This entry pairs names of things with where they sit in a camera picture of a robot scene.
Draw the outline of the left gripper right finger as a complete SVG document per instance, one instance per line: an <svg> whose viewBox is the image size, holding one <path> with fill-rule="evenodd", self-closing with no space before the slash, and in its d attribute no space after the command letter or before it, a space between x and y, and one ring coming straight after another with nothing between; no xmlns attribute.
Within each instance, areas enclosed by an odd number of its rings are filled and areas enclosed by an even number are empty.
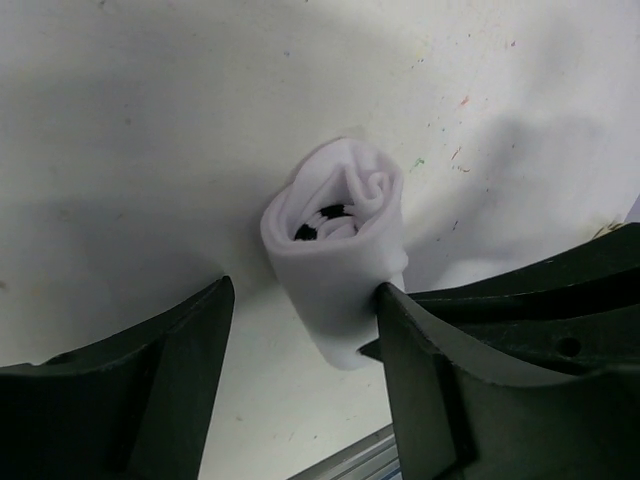
<svg viewBox="0 0 640 480"><path fill-rule="evenodd" d="M376 292L406 479L635 479L639 370L584 375L494 349L385 283Z"/></svg>

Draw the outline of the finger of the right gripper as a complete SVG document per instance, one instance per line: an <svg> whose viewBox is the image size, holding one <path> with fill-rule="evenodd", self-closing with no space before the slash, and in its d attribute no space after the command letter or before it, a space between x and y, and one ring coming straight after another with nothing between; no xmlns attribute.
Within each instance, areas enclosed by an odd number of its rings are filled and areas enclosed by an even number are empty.
<svg viewBox="0 0 640 480"><path fill-rule="evenodd" d="M626 224L535 264L456 288L413 293L486 345L580 375L639 363L639 226Z"/></svg>

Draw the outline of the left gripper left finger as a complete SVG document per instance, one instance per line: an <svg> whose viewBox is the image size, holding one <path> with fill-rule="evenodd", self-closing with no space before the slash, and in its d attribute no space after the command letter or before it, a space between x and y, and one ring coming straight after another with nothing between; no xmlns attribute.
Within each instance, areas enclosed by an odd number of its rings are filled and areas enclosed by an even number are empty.
<svg viewBox="0 0 640 480"><path fill-rule="evenodd" d="M1 370L5 479L195 479L230 334L222 277L170 310Z"/></svg>

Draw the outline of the white sock with black stripes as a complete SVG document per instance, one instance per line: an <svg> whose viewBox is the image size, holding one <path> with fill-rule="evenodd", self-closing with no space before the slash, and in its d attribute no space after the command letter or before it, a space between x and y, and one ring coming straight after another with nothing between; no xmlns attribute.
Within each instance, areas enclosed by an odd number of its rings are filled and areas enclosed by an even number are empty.
<svg viewBox="0 0 640 480"><path fill-rule="evenodd" d="M404 285L402 192L402 170L388 155L341 138L305 159L262 216L274 273L337 369L366 365L359 350L378 336L374 292Z"/></svg>

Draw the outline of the aluminium table front rail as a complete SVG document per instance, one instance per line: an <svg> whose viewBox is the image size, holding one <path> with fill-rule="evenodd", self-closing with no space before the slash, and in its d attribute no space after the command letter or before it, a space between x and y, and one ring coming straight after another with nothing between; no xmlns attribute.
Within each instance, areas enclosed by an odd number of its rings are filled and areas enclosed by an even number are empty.
<svg viewBox="0 0 640 480"><path fill-rule="evenodd" d="M290 480L401 478L393 425L390 424L290 477Z"/></svg>

